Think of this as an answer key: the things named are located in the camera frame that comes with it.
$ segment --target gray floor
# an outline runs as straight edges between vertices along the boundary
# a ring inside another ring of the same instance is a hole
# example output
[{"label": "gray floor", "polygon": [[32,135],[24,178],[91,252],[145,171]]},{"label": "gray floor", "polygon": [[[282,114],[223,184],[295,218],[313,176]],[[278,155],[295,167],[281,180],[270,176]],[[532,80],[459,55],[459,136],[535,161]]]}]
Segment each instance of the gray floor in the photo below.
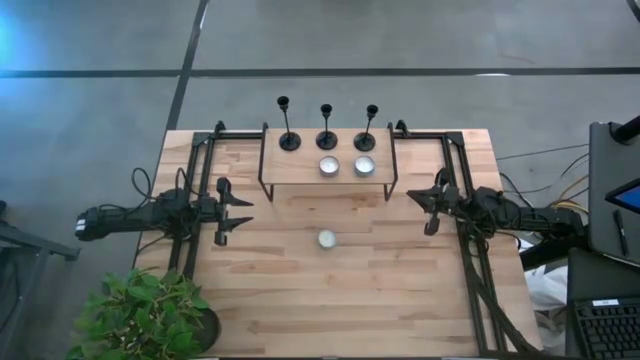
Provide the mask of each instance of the gray floor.
[{"label": "gray floor", "polygon": [[[0,70],[179,69],[196,0],[0,3]],[[212,1],[194,68],[637,66],[640,24],[624,0]],[[177,79],[0,79],[0,198],[24,230],[82,247],[53,258],[20,359],[60,359],[72,319],[106,271],[126,272],[137,235],[81,243],[77,214],[134,204],[133,167],[155,170]],[[404,119],[414,128],[488,128],[497,156],[580,144],[594,121],[640,112],[638,76],[191,79],[179,129],[338,127]],[[521,190],[541,187],[586,148],[500,162]],[[546,205],[586,166],[550,192]],[[583,203],[586,197],[580,197]]]}]

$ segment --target computer monitor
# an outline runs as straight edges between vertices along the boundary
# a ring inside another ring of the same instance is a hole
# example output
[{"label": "computer monitor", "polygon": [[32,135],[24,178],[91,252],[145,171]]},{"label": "computer monitor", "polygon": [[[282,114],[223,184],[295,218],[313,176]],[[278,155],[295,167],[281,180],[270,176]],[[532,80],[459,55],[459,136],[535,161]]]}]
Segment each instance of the computer monitor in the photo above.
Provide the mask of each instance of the computer monitor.
[{"label": "computer monitor", "polygon": [[605,199],[640,214],[640,178],[607,193]]}]

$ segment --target potted plant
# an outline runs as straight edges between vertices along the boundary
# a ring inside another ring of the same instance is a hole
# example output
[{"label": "potted plant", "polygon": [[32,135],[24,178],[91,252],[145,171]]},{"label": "potted plant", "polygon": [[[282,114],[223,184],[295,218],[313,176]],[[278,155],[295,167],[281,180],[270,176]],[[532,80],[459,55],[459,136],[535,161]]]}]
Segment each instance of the potted plant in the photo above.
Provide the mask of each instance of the potted plant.
[{"label": "potted plant", "polygon": [[103,295],[90,294],[75,322],[80,336],[67,359],[182,360],[215,343],[220,321],[200,287],[175,271],[158,278],[149,270],[106,275]]}]

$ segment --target black candlestick holder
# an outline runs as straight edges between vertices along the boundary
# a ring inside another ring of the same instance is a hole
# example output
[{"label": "black candlestick holder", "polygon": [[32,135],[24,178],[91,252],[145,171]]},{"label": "black candlestick holder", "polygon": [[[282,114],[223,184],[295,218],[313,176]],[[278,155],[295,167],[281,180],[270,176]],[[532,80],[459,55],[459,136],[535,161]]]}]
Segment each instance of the black candlestick holder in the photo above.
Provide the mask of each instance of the black candlestick holder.
[{"label": "black candlestick holder", "polygon": [[285,151],[296,150],[300,147],[302,140],[300,139],[300,135],[289,130],[289,118],[287,117],[287,110],[289,109],[289,98],[286,96],[280,96],[278,98],[278,106],[284,114],[284,123],[287,125],[287,132],[280,136],[280,148]]},{"label": "black candlestick holder", "polygon": [[371,120],[376,117],[378,113],[378,107],[375,105],[367,106],[367,130],[359,133],[353,138],[353,145],[356,149],[360,151],[371,151],[374,147],[376,147],[376,138],[369,133],[369,126],[371,125]]},{"label": "black candlestick holder", "polygon": [[329,116],[331,116],[333,108],[329,104],[320,107],[322,116],[324,117],[324,131],[316,136],[316,145],[322,150],[331,150],[338,145],[338,136],[333,131],[329,131]]}]

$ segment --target wooden table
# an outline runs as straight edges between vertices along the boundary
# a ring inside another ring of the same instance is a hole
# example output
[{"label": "wooden table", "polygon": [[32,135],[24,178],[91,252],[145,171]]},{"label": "wooden table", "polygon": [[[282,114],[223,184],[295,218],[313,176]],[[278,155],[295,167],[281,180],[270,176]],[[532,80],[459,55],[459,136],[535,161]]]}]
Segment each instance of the wooden table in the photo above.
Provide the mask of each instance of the wooden table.
[{"label": "wooden table", "polygon": [[[501,188],[488,131],[463,132],[474,185]],[[186,168],[192,134],[167,133],[155,194]],[[230,207],[230,216],[255,219],[230,233],[227,247],[213,244],[216,225],[203,226],[194,281],[222,320],[208,355],[477,354],[454,222],[441,216],[440,232],[424,236],[427,216],[405,194],[432,186],[443,166],[438,141],[396,140],[399,181],[389,202],[365,184],[280,186],[270,203],[257,181],[259,150],[257,140],[218,140],[214,149],[209,191],[228,177],[234,195],[255,204]],[[321,229],[337,233],[337,247],[318,246]],[[140,245],[158,236],[145,233]],[[490,241],[500,305],[540,348],[514,241]],[[166,269],[170,248],[169,241],[148,248],[136,266]],[[490,335],[487,311],[483,317]]]}]

